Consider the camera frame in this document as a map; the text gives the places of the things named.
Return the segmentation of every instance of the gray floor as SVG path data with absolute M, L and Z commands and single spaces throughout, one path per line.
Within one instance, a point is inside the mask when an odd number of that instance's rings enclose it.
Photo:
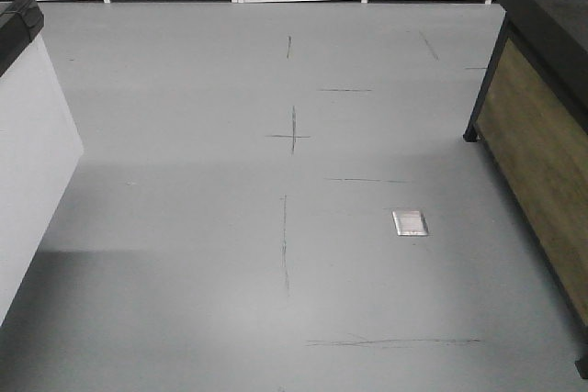
M 42 7 L 86 154 L 0 330 L 0 390 L 588 390 L 460 137 L 499 6 Z M 397 237 L 396 207 L 431 235 Z

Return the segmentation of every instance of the floor scuff mark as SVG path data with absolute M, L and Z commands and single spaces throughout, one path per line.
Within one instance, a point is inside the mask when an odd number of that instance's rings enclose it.
M 433 56 L 433 58 L 437 61 L 439 61 L 439 56 L 437 55 L 437 53 L 435 52 L 435 49 L 433 48 L 433 45 L 431 45 L 431 42 L 429 42 L 429 40 L 426 39 L 426 37 L 424 36 L 422 31 L 419 31 L 419 34 L 421 35 L 421 37 L 424 40 L 424 44 L 426 45 L 426 47 L 431 51 L 431 55 Z

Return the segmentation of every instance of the black counter top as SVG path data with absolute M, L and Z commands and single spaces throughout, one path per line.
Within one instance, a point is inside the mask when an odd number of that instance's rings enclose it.
M 588 0 L 497 0 L 514 26 L 588 108 Z

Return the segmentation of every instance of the wood panel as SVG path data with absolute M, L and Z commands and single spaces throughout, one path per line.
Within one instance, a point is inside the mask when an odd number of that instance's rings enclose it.
M 477 126 L 586 327 L 588 136 L 511 40 Z

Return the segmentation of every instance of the metal floor plate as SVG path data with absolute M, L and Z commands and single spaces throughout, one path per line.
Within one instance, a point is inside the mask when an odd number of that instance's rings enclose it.
M 428 236 L 429 229 L 426 226 L 424 215 L 419 210 L 394 210 L 392 211 L 396 232 L 399 236 Z

